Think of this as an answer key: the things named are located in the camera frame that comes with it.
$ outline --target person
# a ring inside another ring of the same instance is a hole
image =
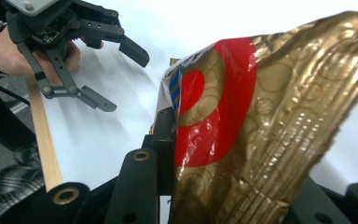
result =
[[[34,72],[18,51],[17,46],[9,38],[7,24],[5,23],[4,9],[0,6],[0,78],[6,76],[33,76]],[[65,64],[70,72],[75,72],[80,61],[80,50],[71,41],[67,43],[68,56]],[[34,56],[41,65],[48,80],[53,85],[61,85],[53,65],[46,55],[34,52]],[[21,202],[27,200],[36,192],[42,194],[44,190],[43,172],[41,169],[36,141],[31,141],[27,147],[17,148],[13,151],[16,165],[0,170],[0,222],[5,215]]]

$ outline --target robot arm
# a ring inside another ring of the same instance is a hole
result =
[[[66,41],[84,37],[86,45],[98,49],[101,41],[118,43],[119,50],[145,67],[147,52],[125,36],[118,13],[80,0],[3,0],[7,10],[7,29],[11,40],[34,70],[39,89],[46,98],[73,97],[92,108],[114,111],[117,106],[98,92],[79,89],[64,63]],[[54,65],[62,86],[52,86],[34,58],[42,50]]]

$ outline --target person's hand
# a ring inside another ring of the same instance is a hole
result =
[[[67,58],[65,64],[69,72],[75,72],[80,62],[80,50],[72,42],[67,43]],[[62,82],[48,57],[35,52],[34,57],[45,72],[48,81],[53,85],[61,86]],[[7,27],[0,33],[0,72],[12,76],[33,76],[34,71],[25,57],[19,52],[17,46],[11,41]]]

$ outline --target white surface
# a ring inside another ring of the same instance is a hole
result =
[[[358,0],[88,2],[117,10],[126,35],[150,55],[143,69],[121,54],[117,44],[105,42],[95,50],[76,42],[82,49],[74,74],[77,86],[93,88],[117,104],[117,111],[94,110],[76,99],[44,100],[63,181],[83,182],[92,189],[115,177],[125,154],[141,146],[171,57],[183,58],[219,39],[286,32],[358,10]],[[358,182],[358,105],[312,177],[341,193]]]

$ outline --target black cable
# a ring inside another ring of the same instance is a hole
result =
[[[21,102],[23,102],[23,103],[25,103],[26,105],[30,106],[29,101],[27,101],[26,99],[20,97],[18,94],[14,93],[12,91],[8,91],[7,89],[5,89],[5,88],[3,88],[1,86],[0,86],[0,91],[5,93],[5,94],[7,94],[7,95],[9,95],[9,96],[11,96],[11,97],[13,97],[13,98],[15,98],[15,99],[17,99],[17,100],[19,100],[19,101],[21,101]]]

